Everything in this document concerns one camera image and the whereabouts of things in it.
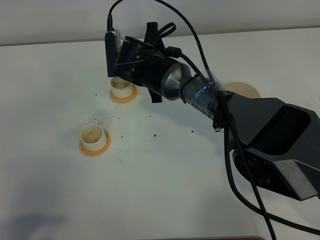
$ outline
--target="white wall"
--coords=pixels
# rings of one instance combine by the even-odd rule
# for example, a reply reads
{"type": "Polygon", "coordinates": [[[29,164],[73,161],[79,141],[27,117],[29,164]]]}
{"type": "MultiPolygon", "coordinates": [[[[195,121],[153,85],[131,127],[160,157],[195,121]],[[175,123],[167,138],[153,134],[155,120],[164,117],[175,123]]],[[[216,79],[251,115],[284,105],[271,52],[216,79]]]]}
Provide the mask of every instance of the white wall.
{"type": "MultiPolygon", "coordinates": [[[[102,39],[116,0],[1,0],[0,45],[102,39]]],[[[320,26],[320,0],[167,0],[199,34],[320,26]]],[[[177,24],[170,9],[152,0],[125,0],[113,12],[122,35],[142,37],[146,23],[177,24]]]]}

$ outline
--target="white table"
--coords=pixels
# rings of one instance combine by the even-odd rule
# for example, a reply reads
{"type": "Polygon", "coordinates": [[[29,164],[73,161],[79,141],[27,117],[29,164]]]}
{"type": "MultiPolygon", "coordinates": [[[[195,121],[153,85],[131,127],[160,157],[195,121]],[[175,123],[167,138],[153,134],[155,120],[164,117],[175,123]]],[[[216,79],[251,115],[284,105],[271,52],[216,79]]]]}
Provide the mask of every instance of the white table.
{"type": "MultiPolygon", "coordinates": [[[[318,114],[319,39],[320,28],[200,36],[221,82],[249,83],[318,114]]],[[[193,37],[164,43],[203,69],[193,37]]],[[[223,134],[209,118],[180,100],[152,104],[145,88],[116,104],[109,89],[102,41],[0,47],[0,239],[270,239],[263,217],[233,195],[223,134]],[[95,119],[112,144],[89,158],[79,134],[95,119]]],[[[239,191],[257,205],[233,169],[239,191]]],[[[270,213],[320,229],[319,199],[260,193],[270,213]]],[[[278,240],[319,239],[272,225],[278,240]]]]}

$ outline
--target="wire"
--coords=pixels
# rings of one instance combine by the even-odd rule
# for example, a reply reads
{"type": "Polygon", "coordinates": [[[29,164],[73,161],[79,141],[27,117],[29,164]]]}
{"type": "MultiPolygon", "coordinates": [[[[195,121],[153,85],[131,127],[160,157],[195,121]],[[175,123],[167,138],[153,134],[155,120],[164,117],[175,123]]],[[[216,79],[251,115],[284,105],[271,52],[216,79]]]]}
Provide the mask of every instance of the wire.
{"type": "MultiPolygon", "coordinates": [[[[261,209],[257,208],[256,206],[254,206],[253,204],[251,204],[248,200],[246,200],[241,193],[237,190],[237,187],[235,185],[235,181],[233,178],[233,174],[232,174],[232,169],[231,169],[231,164],[230,164],[230,149],[229,149],[229,124],[228,121],[225,121],[224,123],[224,159],[225,159],[225,167],[226,167],[226,175],[231,187],[232,192],[234,193],[234,195],[244,204],[246,205],[249,209],[251,209],[252,211],[256,212],[257,214],[263,215],[263,212],[261,211],[261,209]]],[[[308,232],[311,234],[315,234],[315,235],[319,235],[320,236],[320,230],[308,227],[308,226],[303,226],[288,220],[285,220],[281,217],[278,217],[276,215],[270,214],[270,213],[266,213],[267,216],[269,217],[269,219],[274,220],[278,223],[287,225],[288,227],[294,228],[294,229],[298,229],[304,232],[308,232]]]]}
{"type": "MultiPolygon", "coordinates": [[[[228,125],[230,126],[231,134],[233,135],[236,147],[238,148],[238,150],[240,152],[240,155],[241,155],[241,158],[244,161],[245,168],[247,170],[247,173],[248,173],[248,176],[249,176],[249,180],[250,180],[254,195],[255,195],[255,197],[256,197],[256,199],[258,201],[258,204],[259,204],[259,207],[261,209],[261,212],[262,212],[262,215],[264,217],[264,220],[266,222],[266,225],[268,226],[271,238],[272,238],[272,240],[277,240],[275,231],[274,231],[274,229],[272,227],[272,224],[271,224],[270,219],[268,217],[266,208],[264,206],[264,203],[262,202],[261,196],[260,196],[258,188],[256,186],[255,179],[252,176],[251,170],[249,168],[249,161],[248,161],[248,159],[246,159],[245,154],[244,154],[244,152],[242,150],[241,142],[240,142],[240,139],[239,139],[239,136],[238,136],[238,132],[237,132],[237,127],[236,127],[234,118],[232,117],[232,115],[229,112],[229,107],[228,107],[228,104],[226,103],[226,98],[222,96],[222,92],[221,91],[218,92],[217,96],[218,96],[219,102],[221,103],[222,111],[223,111],[225,119],[226,119],[225,122],[227,123],[227,126],[228,125]]],[[[224,148],[228,150],[229,146],[228,145],[227,146],[224,145],[224,148]]]]}
{"type": "Polygon", "coordinates": [[[198,76],[202,76],[202,73],[200,72],[200,70],[197,68],[197,66],[190,60],[190,58],[188,58],[186,55],[184,55],[183,53],[180,54],[180,57],[186,61],[187,64],[189,64],[189,66],[195,71],[195,73],[198,76]]]}
{"type": "Polygon", "coordinates": [[[152,39],[152,43],[151,45],[154,45],[156,42],[158,42],[159,40],[169,36],[170,34],[172,34],[175,30],[177,29],[177,26],[173,23],[170,22],[167,25],[165,25],[163,28],[161,28],[154,39],[152,39]]]}
{"type": "MultiPolygon", "coordinates": [[[[121,3],[123,0],[118,0],[116,1],[112,7],[110,8],[109,10],[109,14],[108,14],[108,31],[111,31],[112,29],[112,11],[114,10],[114,8],[119,4],[121,3]]],[[[173,6],[171,6],[170,4],[166,3],[165,1],[162,1],[162,0],[154,0],[158,3],[161,3],[163,5],[165,5],[166,7],[168,7],[169,9],[171,9],[172,11],[174,11],[176,14],[178,14],[182,19],[183,21],[187,24],[187,26],[189,27],[189,29],[191,30],[193,36],[194,36],[194,39],[196,41],[196,44],[199,48],[199,52],[200,52],[200,55],[201,55],[201,59],[202,59],[202,62],[203,62],[203,65],[204,65],[204,68],[206,70],[209,70],[209,66],[208,66],[208,63],[207,63],[207,60],[206,60],[206,57],[205,57],[205,54],[204,54],[204,50],[202,49],[202,46],[201,46],[201,43],[200,43],[200,40],[198,38],[198,35],[194,29],[194,27],[191,25],[191,23],[186,19],[185,16],[182,15],[181,12],[179,12],[176,8],[174,8],[173,6]]],[[[208,71],[209,73],[209,77],[212,81],[215,81],[214,77],[212,76],[211,72],[208,71]]]]}

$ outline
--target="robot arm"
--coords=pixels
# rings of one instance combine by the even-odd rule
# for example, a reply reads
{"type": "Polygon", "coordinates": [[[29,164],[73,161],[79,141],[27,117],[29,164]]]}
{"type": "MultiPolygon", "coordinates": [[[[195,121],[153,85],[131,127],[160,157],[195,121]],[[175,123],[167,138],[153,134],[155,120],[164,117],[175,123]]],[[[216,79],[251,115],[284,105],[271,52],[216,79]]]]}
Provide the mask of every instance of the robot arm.
{"type": "MultiPolygon", "coordinates": [[[[192,105],[213,119],[216,131],[223,128],[217,98],[222,92],[255,183],[300,201],[320,195],[320,119],[315,112],[277,98],[251,99],[226,92],[210,77],[192,76],[186,64],[172,57],[177,56],[161,40],[152,45],[127,36],[113,69],[117,76],[148,88],[153,103],[163,97],[192,105]]],[[[234,163],[248,180],[234,139],[231,135],[229,139],[234,163]]]]}

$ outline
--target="white cup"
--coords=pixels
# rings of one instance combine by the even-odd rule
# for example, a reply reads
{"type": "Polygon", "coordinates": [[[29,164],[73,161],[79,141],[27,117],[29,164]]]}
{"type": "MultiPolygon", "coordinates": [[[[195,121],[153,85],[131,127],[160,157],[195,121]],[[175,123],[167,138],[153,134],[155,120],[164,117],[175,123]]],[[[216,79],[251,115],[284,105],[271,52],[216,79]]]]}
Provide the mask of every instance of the white cup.
{"type": "Polygon", "coordinates": [[[102,123],[98,121],[97,123],[88,124],[81,130],[80,140],[85,149],[90,152],[96,152],[105,147],[108,138],[102,128],[102,123]]]}
{"type": "Polygon", "coordinates": [[[114,77],[111,80],[111,91],[115,97],[125,99],[134,92],[134,85],[120,77],[114,77]]]}

